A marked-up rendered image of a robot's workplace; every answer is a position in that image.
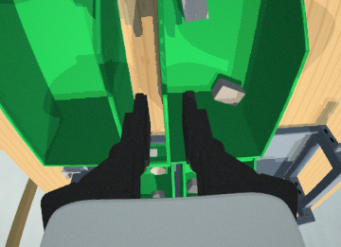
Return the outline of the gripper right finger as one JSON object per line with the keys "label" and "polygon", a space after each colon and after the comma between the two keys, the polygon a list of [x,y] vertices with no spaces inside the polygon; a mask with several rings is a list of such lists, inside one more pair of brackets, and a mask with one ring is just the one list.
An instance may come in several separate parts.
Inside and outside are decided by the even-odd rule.
{"label": "gripper right finger", "polygon": [[212,136],[206,109],[197,108],[194,91],[183,93],[182,126],[186,161],[196,173],[198,196],[246,192],[270,194],[285,201],[296,219],[296,185],[278,177],[258,174],[225,152],[224,144]]}

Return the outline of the green bin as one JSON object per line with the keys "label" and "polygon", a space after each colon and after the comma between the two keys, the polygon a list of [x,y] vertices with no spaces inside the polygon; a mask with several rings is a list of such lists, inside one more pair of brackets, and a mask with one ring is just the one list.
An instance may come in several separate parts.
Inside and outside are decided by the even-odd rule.
{"label": "green bin", "polygon": [[[310,52],[304,0],[207,5],[208,19],[186,23],[181,0],[157,0],[167,164],[187,162],[182,105],[191,90],[227,153],[263,157]],[[236,107],[213,99],[219,79],[243,88]]]}
{"label": "green bin", "polygon": [[44,167],[99,165],[134,100],[117,0],[0,0],[0,109]]}
{"label": "green bin", "polygon": [[[150,168],[166,167],[166,172],[154,175]],[[140,199],[153,199],[155,190],[163,190],[165,198],[175,198],[174,164],[167,164],[166,144],[150,146],[150,166],[141,177]]]}
{"label": "green bin", "polygon": [[[252,169],[256,170],[257,158],[248,158],[248,159],[239,159],[246,165],[250,166]],[[192,171],[187,165],[187,163],[180,164],[180,197],[195,197],[198,196],[198,193],[187,193],[186,190],[186,181],[187,184],[191,178],[196,178],[196,173]]]}

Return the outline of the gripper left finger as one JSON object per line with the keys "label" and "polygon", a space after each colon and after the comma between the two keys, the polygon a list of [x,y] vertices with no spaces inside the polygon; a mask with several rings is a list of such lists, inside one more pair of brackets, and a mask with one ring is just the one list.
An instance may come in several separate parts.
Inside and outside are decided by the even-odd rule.
{"label": "gripper left finger", "polygon": [[140,176],[150,166],[150,146],[148,98],[144,93],[136,93],[133,112],[125,113],[120,142],[110,148],[109,157],[79,182],[44,194],[41,199],[44,230],[55,210],[69,203],[140,199]]}

